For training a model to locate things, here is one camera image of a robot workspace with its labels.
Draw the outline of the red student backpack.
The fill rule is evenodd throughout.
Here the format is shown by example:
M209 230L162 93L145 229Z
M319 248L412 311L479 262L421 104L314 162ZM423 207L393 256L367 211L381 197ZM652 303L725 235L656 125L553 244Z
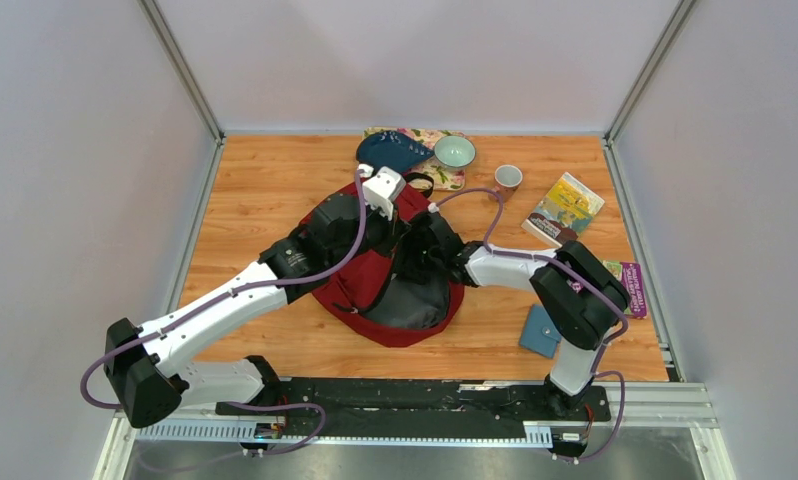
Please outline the red student backpack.
M406 186L395 204L409 225L430 213L429 192ZM356 256L311 292L330 314L355 333L386 347L408 347L441 333L460 308L465 285L444 274L415 280L408 272L408 236L391 256L367 252Z

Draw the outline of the yellow and teal paperback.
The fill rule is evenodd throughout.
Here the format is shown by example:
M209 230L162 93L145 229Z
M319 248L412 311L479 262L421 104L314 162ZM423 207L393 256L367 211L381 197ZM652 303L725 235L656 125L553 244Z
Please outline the yellow and teal paperback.
M522 222L522 228L554 247L577 240L605 200L575 176L564 172Z

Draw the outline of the purple treehouse book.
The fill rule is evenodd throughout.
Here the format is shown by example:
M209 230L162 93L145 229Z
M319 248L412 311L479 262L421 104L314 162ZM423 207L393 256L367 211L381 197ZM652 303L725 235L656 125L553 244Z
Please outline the purple treehouse book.
M604 267L625 287L631 300L625 314L629 318L648 316L647 298L641 266L636 262L603 260Z

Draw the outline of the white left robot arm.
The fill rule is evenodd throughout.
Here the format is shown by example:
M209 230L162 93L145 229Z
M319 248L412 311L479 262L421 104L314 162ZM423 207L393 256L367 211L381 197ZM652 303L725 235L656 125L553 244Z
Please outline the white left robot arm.
M335 193L232 279L172 313L140 325L123 318L105 334L99 362L131 426L154 425L181 406L244 403L266 415L280 387L250 360L197 364L194 358L241 325L328 284L368 253L386 253L404 222L395 198Z

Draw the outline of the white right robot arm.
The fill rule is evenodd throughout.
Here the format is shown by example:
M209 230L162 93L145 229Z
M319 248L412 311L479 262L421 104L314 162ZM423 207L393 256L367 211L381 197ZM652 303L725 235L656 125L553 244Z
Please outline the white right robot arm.
M418 215L408 239L423 265L438 267L464 286L507 287L537 295L561 335L548 374L545 404L557 418L573 417L585 405L585 389L608 343L628 330L624 311L631 296L582 243L556 249L520 250L485 241L463 241L439 213Z

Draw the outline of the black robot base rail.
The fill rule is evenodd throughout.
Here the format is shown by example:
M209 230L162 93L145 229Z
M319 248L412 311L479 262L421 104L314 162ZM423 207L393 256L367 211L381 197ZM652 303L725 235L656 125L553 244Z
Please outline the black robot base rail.
M593 424L611 420L604 388L575 400L543 384L454 380L293 377L273 380L244 408L229 402L219 415L277 416L283 438L351 437L414 440L515 440L528 422L572 422L586 438Z

